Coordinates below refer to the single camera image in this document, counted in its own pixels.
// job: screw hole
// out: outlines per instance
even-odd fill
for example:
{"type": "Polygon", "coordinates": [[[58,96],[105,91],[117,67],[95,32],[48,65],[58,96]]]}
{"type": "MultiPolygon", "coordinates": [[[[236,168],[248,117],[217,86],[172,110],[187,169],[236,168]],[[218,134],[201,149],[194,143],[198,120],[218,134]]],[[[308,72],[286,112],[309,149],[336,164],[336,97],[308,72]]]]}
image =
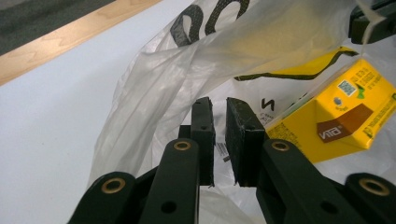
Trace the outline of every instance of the screw hole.
{"type": "Polygon", "coordinates": [[[121,178],[111,178],[102,185],[102,192],[106,194],[117,193],[125,187],[125,180],[121,178]]]}
{"type": "Polygon", "coordinates": [[[171,214],[174,213],[177,209],[176,203],[174,202],[166,202],[163,203],[163,205],[161,206],[161,210],[166,213],[166,214],[171,214]]]}
{"type": "Polygon", "coordinates": [[[273,142],[272,147],[279,151],[287,151],[290,149],[289,145],[283,142],[273,142]]]}
{"type": "Polygon", "coordinates": [[[174,148],[177,150],[187,150],[191,147],[191,144],[189,142],[176,142],[174,144],[174,148]]]}
{"type": "Polygon", "coordinates": [[[338,213],[337,207],[335,207],[334,204],[332,204],[332,203],[322,202],[320,204],[320,207],[327,213],[330,213],[330,214],[333,214],[333,215],[338,213]]]}
{"type": "Polygon", "coordinates": [[[370,178],[362,178],[359,180],[362,188],[378,196],[388,196],[390,191],[387,186],[379,181],[370,178]]]}

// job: yellow box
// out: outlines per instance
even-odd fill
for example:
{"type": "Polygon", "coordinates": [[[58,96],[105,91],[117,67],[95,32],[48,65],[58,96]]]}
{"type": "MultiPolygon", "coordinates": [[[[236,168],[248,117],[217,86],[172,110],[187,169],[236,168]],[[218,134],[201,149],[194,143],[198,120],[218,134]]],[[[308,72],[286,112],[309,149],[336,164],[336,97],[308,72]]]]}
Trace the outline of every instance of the yellow box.
{"type": "Polygon", "coordinates": [[[368,149],[396,109],[396,89],[360,59],[267,125],[311,162],[368,149]]]}

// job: white plastic bag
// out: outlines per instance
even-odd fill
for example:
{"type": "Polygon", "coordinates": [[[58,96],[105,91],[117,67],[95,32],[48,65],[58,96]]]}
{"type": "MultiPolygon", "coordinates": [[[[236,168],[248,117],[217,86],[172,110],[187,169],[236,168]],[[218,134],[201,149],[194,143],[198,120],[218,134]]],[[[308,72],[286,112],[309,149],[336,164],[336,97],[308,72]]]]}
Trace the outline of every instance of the white plastic bag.
{"type": "MultiPolygon", "coordinates": [[[[267,77],[242,84],[233,77],[292,67],[338,48],[347,38],[354,6],[352,0],[195,1],[141,49],[120,81],[90,182],[112,171],[137,176],[157,165],[201,96],[214,102],[219,138],[228,96],[246,100],[258,114],[263,95],[283,105],[295,102],[342,64],[311,81],[267,77]]],[[[344,178],[344,170],[337,176],[328,167],[318,165],[323,173],[344,178]]],[[[216,151],[216,187],[201,188],[203,223],[264,222],[255,189],[233,182],[231,164],[216,151]]]]}
{"type": "Polygon", "coordinates": [[[157,164],[192,102],[227,79],[291,67],[339,47],[353,6],[344,0],[195,1],[182,12],[190,19],[180,16],[165,27],[120,81],[91,182],[115,170],[137,175],[150,144],[153,156],[146,160],[155,160],[144,170],[157,164]],[[216,32],[206,35],[213,26],[216,32]]]}

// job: white surface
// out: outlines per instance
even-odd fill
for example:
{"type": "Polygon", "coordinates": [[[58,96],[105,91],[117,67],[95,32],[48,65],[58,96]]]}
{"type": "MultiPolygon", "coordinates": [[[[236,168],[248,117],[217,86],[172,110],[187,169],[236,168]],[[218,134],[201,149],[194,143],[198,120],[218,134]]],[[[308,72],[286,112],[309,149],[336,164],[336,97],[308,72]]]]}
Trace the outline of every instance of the white surface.
{"type": "Polygon", "coordinates": [[[117,80],[191,1],[163,0],[0,87],[0,223],[66,223],[117,80]]]}

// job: wooden floor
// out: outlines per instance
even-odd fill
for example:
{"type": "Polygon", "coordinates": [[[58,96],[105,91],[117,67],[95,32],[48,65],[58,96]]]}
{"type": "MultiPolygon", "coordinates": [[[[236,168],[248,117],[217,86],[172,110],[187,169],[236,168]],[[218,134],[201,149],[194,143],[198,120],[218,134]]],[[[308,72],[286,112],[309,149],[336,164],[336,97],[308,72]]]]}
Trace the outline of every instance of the wooden floor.
{"type": "Polygon", "coordinates": [[[74,48],[161,0],[116,0],[0,56],[0,86],[74,48]]]}

